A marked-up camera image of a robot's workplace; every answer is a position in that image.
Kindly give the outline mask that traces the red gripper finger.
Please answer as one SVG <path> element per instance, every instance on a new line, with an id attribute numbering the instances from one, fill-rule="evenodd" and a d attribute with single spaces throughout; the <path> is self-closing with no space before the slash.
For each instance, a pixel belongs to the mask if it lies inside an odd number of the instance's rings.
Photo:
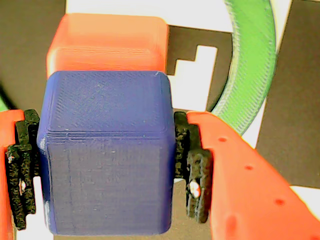
<path id="1" fill-rule="evenodd" d="M 214 240 L 317 240 L 320 222 L 289 183 L 209 112 L 174 113 L 175 177 L 186 214 L 210 221 Z"/>
<path id="2" fill-rule="evenodd" d="M 0 113 L 0 238 L 15 239 L 35 214 L 33 178 L 40 174 L 36 144 L 40 118 L 34 109 Z"/>

